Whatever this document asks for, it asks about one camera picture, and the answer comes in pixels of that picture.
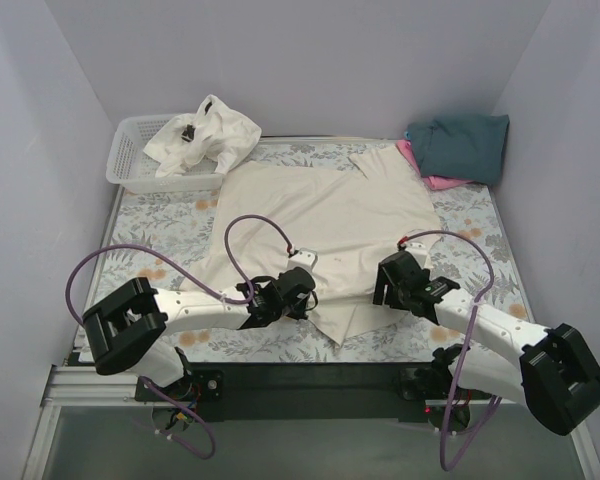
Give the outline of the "cream t shirt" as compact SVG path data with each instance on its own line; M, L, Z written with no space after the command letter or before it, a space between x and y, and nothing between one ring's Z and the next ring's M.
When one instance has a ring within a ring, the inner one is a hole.
M207 255L190 267L214 289L239 281L226 250L249 277L284 271L281 236L316 252L319 300L310 321L336 343L390 325L393 311L372 305L378 263L399 239L427 231L432 248L441 226L428 189L399 150L390 146L353 154L352 171L271 166L249 161L222 185Z

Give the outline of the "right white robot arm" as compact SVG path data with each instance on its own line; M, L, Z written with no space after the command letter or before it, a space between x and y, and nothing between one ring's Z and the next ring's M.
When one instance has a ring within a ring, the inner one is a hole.
M527 408L549 431L565 436L600 406L600 366L575 328L517 319L478 304L460 285L431 278L418 256L398 251L378 265L373 302L456 332L475 346L438 348L429 366L407 378L426 399L479 390Z

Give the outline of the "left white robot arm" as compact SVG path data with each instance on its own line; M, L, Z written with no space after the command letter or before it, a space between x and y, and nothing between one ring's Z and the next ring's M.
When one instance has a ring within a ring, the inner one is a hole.
M173 400L193 386L184 354L164 340L176 333L264 328L283 317L304 320L315 297L311 274L295 267L278 277L254 279L255 295L233 305L200 291L153 288L134 278L91 307L83 316L96 372L103 376L132 372L147 377Z

